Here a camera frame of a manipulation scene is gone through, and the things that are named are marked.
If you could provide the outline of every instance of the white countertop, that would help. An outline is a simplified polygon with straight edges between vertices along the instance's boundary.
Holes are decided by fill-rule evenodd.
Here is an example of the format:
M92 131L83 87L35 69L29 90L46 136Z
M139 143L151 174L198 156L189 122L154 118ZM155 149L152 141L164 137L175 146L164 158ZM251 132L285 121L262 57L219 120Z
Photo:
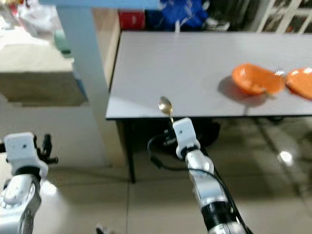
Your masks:
M312 66L312 36L269 33L123 32L106 117L312 115L312 102L287 89L276 100L237 92L230 75L239 64L284 70Z

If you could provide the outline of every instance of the table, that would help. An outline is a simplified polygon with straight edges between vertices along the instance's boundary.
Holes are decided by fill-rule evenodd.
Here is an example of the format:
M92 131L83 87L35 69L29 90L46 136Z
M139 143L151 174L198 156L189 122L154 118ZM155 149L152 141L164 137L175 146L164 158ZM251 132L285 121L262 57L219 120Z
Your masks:
M161 118L167 96L174 117L312 115L312 102L287 89L268 100L238 92L231 80L239 64L286 73L312 63L312 35L270 33L122 32L106 118L126 123L131 179L131 120Z

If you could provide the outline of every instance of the spoon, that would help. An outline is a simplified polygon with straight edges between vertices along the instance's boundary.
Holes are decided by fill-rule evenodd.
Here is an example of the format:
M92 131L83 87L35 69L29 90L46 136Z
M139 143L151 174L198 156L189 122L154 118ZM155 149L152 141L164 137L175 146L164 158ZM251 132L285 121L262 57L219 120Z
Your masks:
M165 96L160 97L158 107L162 113L169 116L171 123L173 123L174 119L172 118L172 104Z

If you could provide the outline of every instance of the orange bowl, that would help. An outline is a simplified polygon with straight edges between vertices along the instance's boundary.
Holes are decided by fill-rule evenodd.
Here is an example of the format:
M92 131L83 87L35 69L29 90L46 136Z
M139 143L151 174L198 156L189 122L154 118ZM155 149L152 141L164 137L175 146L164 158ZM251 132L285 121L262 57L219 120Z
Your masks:
M307 99L312 99L312 68L300 68L287 74L286 85Z
M275 94L285 88L282 76L249 63L235 67L232 79L244 93L251 95Z

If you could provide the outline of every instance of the black cable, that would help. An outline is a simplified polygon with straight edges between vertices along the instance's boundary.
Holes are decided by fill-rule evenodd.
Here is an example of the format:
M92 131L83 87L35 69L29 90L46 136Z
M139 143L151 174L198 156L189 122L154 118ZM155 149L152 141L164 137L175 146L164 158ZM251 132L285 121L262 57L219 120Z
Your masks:
M158 138L164 138L168 136L167 133L164 133L164 134L160 134L160 135L157 135L157 136L154 136L152 137L149 141L148 141L148 144L147 144L147 151L149 153L149 155L151 156L150 160L159 168L163 168L163 169L166 169L168 171L198 171L198 172L203 172L203 173L206 173L206 174L209 174L212 178L214 178L219 184L220 186L222 187L224 193L225 193L225 196L227 197L228 201L230 202L230 205L233 209L233 213L236 215L236 217L238 218L239 222L241 223L241 225L244 227L245 231L247 234L253 234L253 232L247 227L247 225L245 224L243 218L241 217L240 213L239 213L239 210L234 202L234 199L230 193L230 191L228 190L227 186L225 185L225 183L223 182L223 180L221 179L219 173L217 172L217 170L215 169L214 171L216 172L216 175L208 172L208 171L205 171L205 170L202 170L202 169L195 169L195 168L176 168L176 167L170 167L170 166L166 166L163 164L163 162L153 153L152 149L151 149L151 145L152 143L158 139Z

